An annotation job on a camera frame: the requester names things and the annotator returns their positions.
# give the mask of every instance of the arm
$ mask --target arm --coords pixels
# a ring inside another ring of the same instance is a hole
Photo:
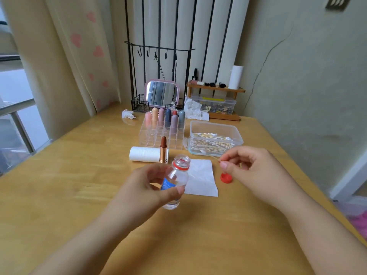
[[[308,196],[271,153],[241,146],[220,160],[223,170],[287,217],[317,275],[366,273],[367,248]]]
[[[116,246],[161,206],[181,197],[184,186],[164,191],[151,185],[162,182],[169,166],[146,165],[132,173],[105,211],[30,275],[99,274]]]

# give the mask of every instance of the yellow label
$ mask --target yellow label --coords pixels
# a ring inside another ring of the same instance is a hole
[[[210,97],[203,97],[203,100],[213,100],[213,101],[225,101],[225,99],[219,99],[219,98],[210,98]]]

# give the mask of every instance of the window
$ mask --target window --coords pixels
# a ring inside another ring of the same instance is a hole
[[[49,138],[0,8],[0,175],[46,143]]]

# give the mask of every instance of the plastic container of cotton swabs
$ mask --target plastic container of cotton swabs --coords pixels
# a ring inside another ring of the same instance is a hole
[[[192,154],[220,157],[228,149],[243,144],[233,125],[191,121],[188,150]]]

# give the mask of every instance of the bottle label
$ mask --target bottle label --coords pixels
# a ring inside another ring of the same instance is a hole
[[[166,178],[164,178],[161,190],[166,190],[166,189],[169,189],[169,188],[175,187],[175,186],[176,185],[174,185],[173,183],[170,183]]]

